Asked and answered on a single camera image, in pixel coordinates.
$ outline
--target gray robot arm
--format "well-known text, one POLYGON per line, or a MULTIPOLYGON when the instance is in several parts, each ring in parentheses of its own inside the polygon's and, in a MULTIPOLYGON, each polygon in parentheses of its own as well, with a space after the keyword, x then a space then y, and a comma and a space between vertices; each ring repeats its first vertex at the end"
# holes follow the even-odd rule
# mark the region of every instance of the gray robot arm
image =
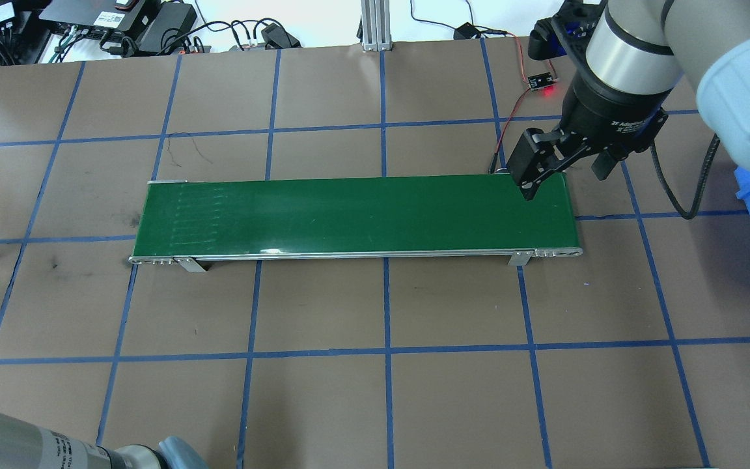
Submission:
POLYGON ((702 118, 750 169, 750 1, 566 0, 536 23, 529 42, 532 59, 560 55, 577 68, 560 124, 529 128, 509 158, 526 199, 580 158, 597 154, 592 170, 604 179, 649 148, 667 121, 661 103, 682 73, 702 118))

